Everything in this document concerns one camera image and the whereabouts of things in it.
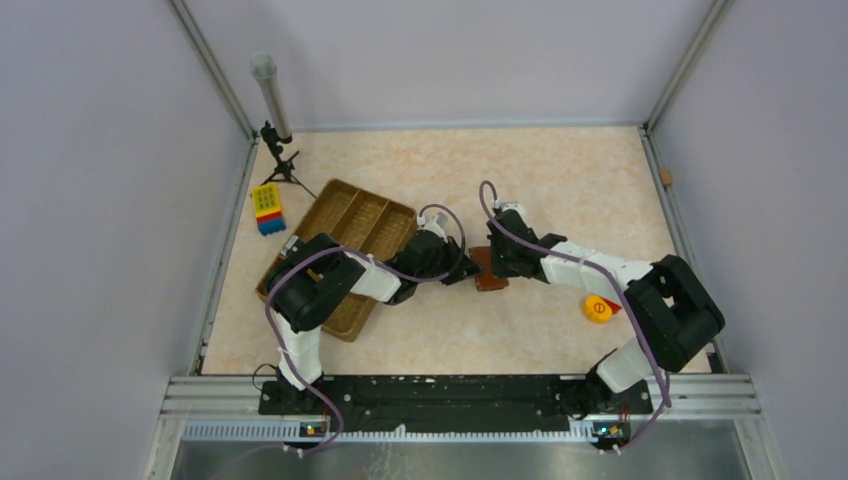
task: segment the gray tube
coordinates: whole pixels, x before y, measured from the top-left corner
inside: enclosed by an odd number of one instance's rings
[[[250,74],[262,89],[262,96],[265,97],[265,105],[268,106],[268,113],[271,114],[277,134],[283,143],[291,143],[291,127],[286,118],[286,111],[283,110],[280,89],[277,88],[277,65],[267,53],[256,52],[250,56]]]

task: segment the red marking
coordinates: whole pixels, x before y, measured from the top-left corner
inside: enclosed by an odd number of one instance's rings
[[[612,309],[613,315],[615,315],[616,313],[618,313],[619,310],[621,310],[621,305],[619,305],[615,302],[611,302],[611,301],[609,301],[609,300],[607,300],[606,298],[603,298],[603,297],[601,297],[601,299],[604,301],[604,303],[606,303],[607,305],[610,306],[610,309]]]
[[[263,215],[261,217],[256,217],[256,223],[265,223],[269,220],[274,220],[276,218],[281,218],[283,216],[280,212],[269,213],[268,215]]]

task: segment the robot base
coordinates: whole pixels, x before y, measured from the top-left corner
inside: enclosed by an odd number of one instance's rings
[[[386,432],[400,424],[408,432],[542,432],[567,431],[568,419],[586,414],[653,412],[647,382],[605,400],[601,405],[575,398],[588,382],[559,375],[325,375],[313,385],[344,416],[346,431]],[[262,385],[260,415],[323,415],[324,404],[285,381]],[[575,404],[588,411],[573,411]]]

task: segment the light gray wall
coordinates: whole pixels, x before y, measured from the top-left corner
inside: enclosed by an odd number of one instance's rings
[[[254,125],[250,54],[298,129],[643,121],[711,0],[190,0]]]
[[[244,148],[166,2],[2,2],[0,478],[141,475]]]
[[[794,478],[845,478],[848,3],[736,2],[658,133]]]

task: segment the blue lego brick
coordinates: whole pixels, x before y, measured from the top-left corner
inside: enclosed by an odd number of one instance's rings
[[[282,218],[275,218],[267,222],[259,223],[257,226],[259,227],[259,233],[261,233],[262,236],[265,236],[271,233],[282,232],[286,229],[286,222]]]

